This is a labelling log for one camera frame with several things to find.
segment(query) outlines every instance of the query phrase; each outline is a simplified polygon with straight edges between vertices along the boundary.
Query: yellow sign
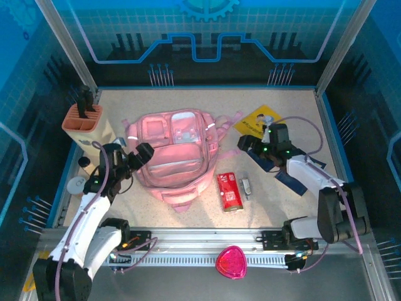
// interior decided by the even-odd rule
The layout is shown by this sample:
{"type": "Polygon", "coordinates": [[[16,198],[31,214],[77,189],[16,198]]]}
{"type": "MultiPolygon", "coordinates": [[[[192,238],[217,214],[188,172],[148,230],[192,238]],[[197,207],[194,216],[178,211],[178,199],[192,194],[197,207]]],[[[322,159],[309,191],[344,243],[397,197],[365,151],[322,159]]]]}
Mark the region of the yellow sign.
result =
{"type": "MultiPolygon", "coordinates": [[[[47,257],[49,257],[50,252],[49,251],[42,251],[39,252],[38,258],[40,259],[47,259],[47,257]]],[[[35,287],[35,282],[33,280],[33,273],[31,273],[28,277],[28,279],[25,281],[24,287],[23,287],[23,292],[27,293],[30,292],[32,290],[34,290],[35,287]]]]}
{"type": "Polygon", "coordinates": [[[240,132],[242,135],[253,135],[257,138],[263,138],[263,122],[260,121],[262,118],[258,118],[260,115],[272,116],[275,120],[279,120],[282,117],[278,115],[275,111],[269,108],[267,105],[262,105],[247,117],[243,118],[241,121],[234,125],[234,128],[240,132]]]}

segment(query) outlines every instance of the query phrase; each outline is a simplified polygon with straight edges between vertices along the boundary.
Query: knife block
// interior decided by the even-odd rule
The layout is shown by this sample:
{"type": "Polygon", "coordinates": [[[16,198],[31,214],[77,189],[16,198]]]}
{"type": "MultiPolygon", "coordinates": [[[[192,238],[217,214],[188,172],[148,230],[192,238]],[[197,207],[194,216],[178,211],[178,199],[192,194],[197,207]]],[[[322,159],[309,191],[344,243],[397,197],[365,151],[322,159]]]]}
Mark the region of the knife block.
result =
{"type": "Polygon", "coordinates": [[[103,145],[112,143],[116,137],[103,108],[100,105],[93,105],[93,108],[96,112],[85,111],[88,118],[84,119],[80,118],[77,105],[72,105],[61,127],[91,159],[98,161],[99,150],[92,146],[92,142],[103,145]]]}

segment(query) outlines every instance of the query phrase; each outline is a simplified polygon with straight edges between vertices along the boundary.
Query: speckled tabletop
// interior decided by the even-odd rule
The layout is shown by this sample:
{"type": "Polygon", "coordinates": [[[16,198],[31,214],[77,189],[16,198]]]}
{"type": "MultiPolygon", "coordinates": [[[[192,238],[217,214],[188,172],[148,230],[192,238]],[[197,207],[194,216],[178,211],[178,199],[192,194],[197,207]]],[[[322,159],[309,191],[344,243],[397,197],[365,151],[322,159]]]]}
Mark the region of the speckled tabletop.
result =
{"type": "MultiPolygon", "coordinates": [[[[240,110],[246,116],[263,104],[283,117],[306,117],[323,131],[312,90],[105,90],[100,98],[100,105],[120,137],[125,136],[122,119],[134,122],[145,114],[182,108],[198,108],[215,117],[233,116],[240,110]]],[[[294,145],[306,152],[319,146],[319,136],[311,125],[297,120],[286,123],[294,145]]],[[[230,129],[221,142],[221,151],[235,148],[239,137],[239,132],[230,129]]],[[[314,157],[327,163],[326,170],[335,175],[326,137],[324,140],[323,150],[314,157]]],[[[258,228],[281,227],[287,219],[316,215],[318,202],[309,191],[298,196],[277,181],[275,174],[264,172],[247,154],[217,163],[216,174],[231,171],[236,174],[247,172],[253,186],[253,198],[244,202],[243,211],[223,213],[216,181],[193,201],[188,211],[176,213],[167,204],[151,197],[135,179],[127,193],[115,198],[105,217],[127,219],[131,226],[258,228]]],[[[125,181],[122,189],[129,184],[130,181],[125,181]]],[[[79,200],[71,198],[69,216],[78,205],[79,200]]]]}

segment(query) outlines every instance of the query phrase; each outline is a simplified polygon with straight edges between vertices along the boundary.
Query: gear logo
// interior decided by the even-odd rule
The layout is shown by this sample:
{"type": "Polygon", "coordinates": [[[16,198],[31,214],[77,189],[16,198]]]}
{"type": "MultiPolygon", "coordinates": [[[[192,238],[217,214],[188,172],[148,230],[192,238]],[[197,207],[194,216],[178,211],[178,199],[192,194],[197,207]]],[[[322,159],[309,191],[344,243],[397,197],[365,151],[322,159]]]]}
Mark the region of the gear logo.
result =
{"type": "Polygon", "coordinates": [[[236,4],[239,4],[239,0],[180,0],[178,3],[182,13],[205,22],[217,21],[218,17],[225,18],[236,4]]]}
{"type": "Polygon", "coordinates": [[[25,31],[36,22],[37,11],[34,0],[2,0],[1,5],[8,8],[18,26],[25,31]]]}

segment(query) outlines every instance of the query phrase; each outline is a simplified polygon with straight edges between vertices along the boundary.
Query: black clamp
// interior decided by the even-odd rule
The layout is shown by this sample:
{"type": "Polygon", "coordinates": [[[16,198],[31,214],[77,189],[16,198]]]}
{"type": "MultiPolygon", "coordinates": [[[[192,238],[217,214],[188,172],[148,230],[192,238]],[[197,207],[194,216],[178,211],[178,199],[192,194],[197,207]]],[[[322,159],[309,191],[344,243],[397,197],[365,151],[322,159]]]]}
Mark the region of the black clamp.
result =
{"type": "Polygon", "coordinates": [[[292,241],[286,240],[282,231],[262,231],[262,236],[258,236],[255,240],[263,244],[263,251],[308,251],[318,250],[319,244],[311,238],[304,240],[292,241]]]}

